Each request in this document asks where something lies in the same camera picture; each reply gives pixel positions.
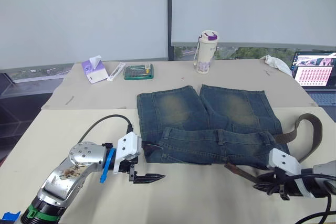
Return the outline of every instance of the white water bottle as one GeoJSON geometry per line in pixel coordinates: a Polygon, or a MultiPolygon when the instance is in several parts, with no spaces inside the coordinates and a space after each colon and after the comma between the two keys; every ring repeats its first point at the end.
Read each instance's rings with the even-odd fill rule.
{"type": "Polygon", "coordinates": [[[218,32],[206,30],[198,38],[194,65],[198,73],[208,73],[210,63],[217,49],[218,32]]]}

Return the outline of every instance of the blue object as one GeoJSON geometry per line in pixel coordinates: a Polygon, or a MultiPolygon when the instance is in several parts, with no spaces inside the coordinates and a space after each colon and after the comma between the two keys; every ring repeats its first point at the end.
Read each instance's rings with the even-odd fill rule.
{"type": "Polygon", "coordinates": [[[104,184],[104,182],[106,180],[107,172],[109,171],[109,166],[110,166],[110,163],[112,162],[112,156],[113,156],[114,150],[115,150],[115,148],[111,149],[111,151],[110,151],[110,153],[109,153],[109,155],[107,157],[105,166],[104,166],[103,174],[100,176],[100,182],[102,184],[104,184]]]}
{"type": "Polygon", "coordinates": [[[17,214],[12,214],[11,212],[6,212],[4,216],[2,217],[3,220],[11,220],[16,221],[17,218],[19,218],[21,212],[18,212],[17,214]]]}

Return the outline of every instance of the small green box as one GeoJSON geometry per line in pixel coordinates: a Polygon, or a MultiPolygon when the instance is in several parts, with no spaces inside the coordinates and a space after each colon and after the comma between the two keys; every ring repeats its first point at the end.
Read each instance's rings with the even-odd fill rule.
{"type": "Polygon", "coordinates": [[[154,67],[152,64],[128,66],[124,71],[125,80],[148,80],[154,78],[154,67]]]}

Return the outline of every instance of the toothpaste tube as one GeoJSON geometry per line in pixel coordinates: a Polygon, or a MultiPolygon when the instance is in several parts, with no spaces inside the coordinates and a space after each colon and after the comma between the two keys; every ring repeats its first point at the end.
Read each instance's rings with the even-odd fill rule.
{"type": "Polygon", "coordinates": [[[126,63],[121,62],[117,65],[117,67],[114,69],[114,71],[112,72],[112,74],[110,74],[110,76],[107,78],[108,81],[113,81],[115,77],[118,76],[118,74],[124,69],[124,67],[126,66],[126,63]]]}

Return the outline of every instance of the laptop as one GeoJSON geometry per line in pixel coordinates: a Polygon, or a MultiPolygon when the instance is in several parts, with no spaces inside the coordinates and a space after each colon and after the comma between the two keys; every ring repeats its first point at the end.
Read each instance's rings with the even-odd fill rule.
{"type": "Polygon", "coordinates": [[[336,52],[296,52],[291,71],[295,80],[336,122],[336,52]]]}

